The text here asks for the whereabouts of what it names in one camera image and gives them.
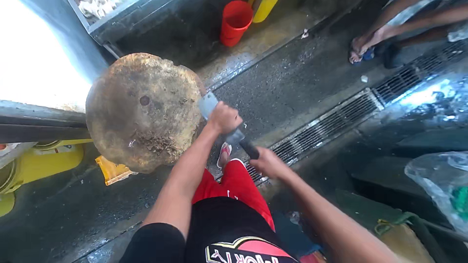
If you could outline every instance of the wooden chopping block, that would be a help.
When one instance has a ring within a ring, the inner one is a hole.
[[[199,77],[184,66],[147,53],[119,58],[93,84],[86,123],[109,161],[150,173],[189,148],[201,120]]]

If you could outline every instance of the drain grate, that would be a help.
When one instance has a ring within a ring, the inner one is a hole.
[[[288,135],[270,147],[289,166],[343,134],[349,128],[382,110],[428,77],[442,73],[448,65],[466,57],[468,40],[447,43],[430,50],[405,65],[391,77],[357,93],[327,113]],[[257,185],[266,181],[246,163],[247,171]]]
[[[270,149],[286,164],[292,165],[310,150],[340,136],[381,109],[383,106],[367,88],[293,132]],[[246,167],[254,182],[263,182],[262,176],[254,167],[249,164],[246,164]]]
[[[468,54],[468,42],[461,40],[434,48],[416,58],[372,88],[383,104],[390,104],[430,76],[441,73],[447,62],[457,62]]]

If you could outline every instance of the foot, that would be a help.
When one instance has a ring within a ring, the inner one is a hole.
[[[351,41],[351,51],[350,51],[350,58],[349,58],[349,61],[351,64],[360,62],[362,60],[362,56],[360,55],[360,52],[361,52],[362,46],[365,43],[366,43],[366,39],[364,36],[355,37]]]
[[[355,37],[351,41],[351,52],[349,61],[351,64],[360,62],[362,55],[371,47],[390,38],[394,26],[384,25],[370,36]]]
[[[223,146],[221,146],[221,153],[219,154],[218,162],[216,164],[218,168],[224,169],[227,163],[231,160],[229,157],[231,155],[231,150],[232,147],[229,144],[223,143]]]

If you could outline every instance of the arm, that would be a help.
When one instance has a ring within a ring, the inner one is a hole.
[[[251,160],[250,163],[257,171],[281,180],[294,191],[315,230],[332,248],[338,262],[398,262],[384,243],[320,196],[274,152],[264,148],[258,150],[260,158]]]
[[[241,123],[242,118],[237,110],[223,102],[216,105],[200,136],[172,168],[156,203],[142,226],[151,223],[167,223],[179,229],[187,239],[191,201],[202,179],[211,147],[220,134],[229,133]]]

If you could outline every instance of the plastic bag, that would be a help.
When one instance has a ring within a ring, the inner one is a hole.
[[[468,234],[468,152],[425,154],[410,161],[405,174],[424,188],[456,231]]]

